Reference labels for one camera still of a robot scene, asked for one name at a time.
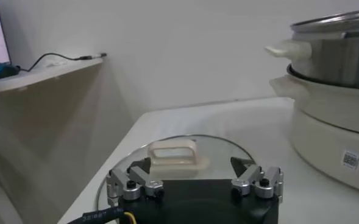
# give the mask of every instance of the label sticker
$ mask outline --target label sticker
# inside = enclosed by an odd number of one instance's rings
[[[342,163],[344,166],[356,170],[359,163],[359,154],[351,151],[344,151]]]

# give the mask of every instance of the white table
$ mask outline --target white table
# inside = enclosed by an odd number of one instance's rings
[[[359,223],[359,191],[314,170],[292,149],[287,138],[292,111],[292,101],[272,98],[144,114],[59,223],[93,211],[101,181],[120,159],[152,141],[184,134],[227,138],[259,165],[280,166],[285,172],[281,224]]]

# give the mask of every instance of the pot handle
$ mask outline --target pot handle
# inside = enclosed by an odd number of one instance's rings
[[[288,58],[292,61],[307,60],[312,56],[311,44],[303,41],[284,40],[265,49],[274,57]]]
[[[297,102],[305,102],[310,97],[307,87],[295,82],[288,75],[272,79],[269,83],[279,97],[289,97]]]

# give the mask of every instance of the pot lid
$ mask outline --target pot lid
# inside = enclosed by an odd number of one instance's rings
[[[113,169],[127,172],[131,166],[139,166],[154,178],[163,181],[234,179],[252,164],[255,162],[250,154],[232,141],[216,136],[187,135],[145,145],[122,159]],[[100,186],[97,196],[96,208],[107,208],[105,182]]]
[[[359,32],[359,11],[311,19],[291,25],[295,32]]]

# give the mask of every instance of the white shelf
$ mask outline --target white shelf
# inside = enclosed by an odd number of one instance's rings
[[[31,72],[21,71],[18,75],[0,79],[0,92],[25,88],[34,83],[42,82],[61,75],[68,74],[73,71],[78,71],[94,65],[101,64],[101,58],[87,60],[87,61],[71,61],[66,65],[53,66],[48,68],[34,69]]]

